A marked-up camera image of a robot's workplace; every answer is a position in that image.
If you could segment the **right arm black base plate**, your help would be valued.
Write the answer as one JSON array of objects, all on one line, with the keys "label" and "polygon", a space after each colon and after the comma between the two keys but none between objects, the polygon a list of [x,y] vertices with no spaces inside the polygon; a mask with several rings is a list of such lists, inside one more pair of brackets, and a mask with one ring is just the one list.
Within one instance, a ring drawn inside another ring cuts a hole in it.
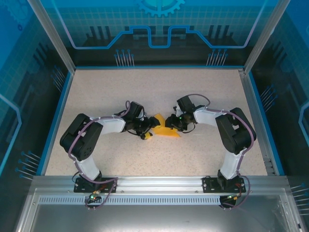
[{"label": "right arm black base plate", "polygon": [[202,178],[202,188],[204,193],[245,193],[246,186],[244,179],[241,177],[234,177],[226,180],[223,176]]}]

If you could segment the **right aluminium frame post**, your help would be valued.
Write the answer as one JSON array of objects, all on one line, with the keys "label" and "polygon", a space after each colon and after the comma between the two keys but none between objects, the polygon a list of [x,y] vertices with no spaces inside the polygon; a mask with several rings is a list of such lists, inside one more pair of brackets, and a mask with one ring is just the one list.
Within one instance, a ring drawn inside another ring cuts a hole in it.
[{"label": "right aluminium frame post", "polygon": [[259,36],[255,46],[253,47],[243,69],[243,73],[248,75],[260,56],[263,48],[268,42],[270,36],[272,35],[275,27],[280,21],[283,13],[285,12],[287,6],[289,5],[291,0],[278,0],[272,14],[270,15],[264,29],[262,30],[261,35]]}]

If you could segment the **aluminium frame post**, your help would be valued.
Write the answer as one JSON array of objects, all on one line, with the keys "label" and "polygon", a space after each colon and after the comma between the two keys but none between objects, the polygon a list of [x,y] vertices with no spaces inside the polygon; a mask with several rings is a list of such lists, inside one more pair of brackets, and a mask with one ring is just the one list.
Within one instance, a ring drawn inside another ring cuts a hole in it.
[{"label": "aluminium frame post", "polygon": [[289,5],[291,0],[278,0],[272,14],[270,15],[264,29],[262,30],[261,35],[259,36],[255,46],[253,47],[243,69],[243,73],[248,75],[260,56],[263,48],[268,42],[270,36],[272,35],[275,27],[280,21],[283,13],[285,12],[287,6]]},{"label": "aluminium frame post", "polygon": [[76,67],[41,1],[27,0],[27,2],[34,11],[36,17],[38,18],[40,24],[42,25],[43,29],[45,30],[52,44],[54,45],[56,51],[58,52],[68,71],[71,74],[75,74]]}]

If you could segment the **aluminium side rail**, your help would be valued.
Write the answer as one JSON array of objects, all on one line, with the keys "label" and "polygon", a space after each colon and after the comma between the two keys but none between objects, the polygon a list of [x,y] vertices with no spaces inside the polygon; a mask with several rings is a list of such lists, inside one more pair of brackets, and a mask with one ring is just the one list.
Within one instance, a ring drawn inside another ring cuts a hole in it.
[{"label": "aluminium side rail", "polygon": [[273,163],[273,150],[268,139],[252,82],[242,69],[239,69],[239,76],[250,112],[248,119],[256,133],[256,140],[248,153],[258,155],[258,165],[262,167],[263,174],[276,176],[278,172],[276,165]]}]

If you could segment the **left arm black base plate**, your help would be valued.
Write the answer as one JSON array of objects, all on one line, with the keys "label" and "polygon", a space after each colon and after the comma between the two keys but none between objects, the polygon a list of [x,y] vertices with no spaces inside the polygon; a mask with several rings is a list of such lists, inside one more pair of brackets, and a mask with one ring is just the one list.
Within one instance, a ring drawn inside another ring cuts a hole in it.
[{"label": "left arm black base plate", "polygon": [[105,184],[95,184],[85,180],[82,177],[75,179],[74,193],[92,193],[99,190],[101,193],[108,193],[112,189],[114,181]]}]

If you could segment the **sheet metal panel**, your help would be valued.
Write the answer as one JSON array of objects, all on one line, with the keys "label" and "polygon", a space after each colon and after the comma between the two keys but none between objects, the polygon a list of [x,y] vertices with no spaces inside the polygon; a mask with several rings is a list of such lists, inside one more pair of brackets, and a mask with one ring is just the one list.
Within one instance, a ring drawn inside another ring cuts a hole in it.
[{"label": "sheet metal panel", "polygon": [[237,208],[100,204],[97,209],[87,209],[85,205],[38,204],[41,196],[50,195],[27,197],[14,232],[309,232],[285,193],[253,195]]}]

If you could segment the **left aluminium frame post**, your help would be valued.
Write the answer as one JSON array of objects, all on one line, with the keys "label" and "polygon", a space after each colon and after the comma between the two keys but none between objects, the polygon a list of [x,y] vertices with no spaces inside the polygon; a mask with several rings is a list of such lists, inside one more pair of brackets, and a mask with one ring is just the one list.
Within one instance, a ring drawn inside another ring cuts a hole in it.
[{"label": "left aluminium frame post", "polygon": [[76,67],[41,1],[27,0],[27,2],[34,11],[36,17],[38,18],[40,24],[42,25],[43,29],[45,30],[52,44],[54,45],[56,51],[58,52],[68,71],[71,74],[75,74]]}]

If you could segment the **aluminium mounting rail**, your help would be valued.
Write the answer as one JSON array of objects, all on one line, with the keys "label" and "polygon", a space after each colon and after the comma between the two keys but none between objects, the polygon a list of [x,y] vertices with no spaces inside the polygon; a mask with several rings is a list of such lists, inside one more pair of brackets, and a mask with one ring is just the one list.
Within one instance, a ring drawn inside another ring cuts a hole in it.
[{"label": "aluminium mounting rail", "polygon": [[[279,195],[289,192],[285,176],[249,176],[246,190],[254,195]],[[69,194],[73,193],[73,182],[69,176],[36,176],[31,183],[30,193]],[[201,176],[122,176],[117,181],[116,194],[161,195],[202,194]]]}]

